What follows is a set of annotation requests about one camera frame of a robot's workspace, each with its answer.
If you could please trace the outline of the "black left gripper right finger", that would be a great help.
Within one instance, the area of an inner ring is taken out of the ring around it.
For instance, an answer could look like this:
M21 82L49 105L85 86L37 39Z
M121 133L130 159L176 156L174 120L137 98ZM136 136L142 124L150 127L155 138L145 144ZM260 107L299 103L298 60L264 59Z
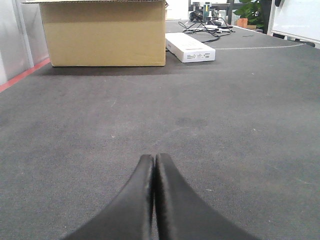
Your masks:
M155 158L155 211L161 240L254 240L210 207L185 181L167 153Z

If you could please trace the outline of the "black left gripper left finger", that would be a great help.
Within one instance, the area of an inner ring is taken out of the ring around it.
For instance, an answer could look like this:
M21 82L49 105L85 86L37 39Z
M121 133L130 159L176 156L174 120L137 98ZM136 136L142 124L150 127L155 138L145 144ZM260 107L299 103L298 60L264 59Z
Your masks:
M150 240L154 158L144 154L117 196L65 240Z

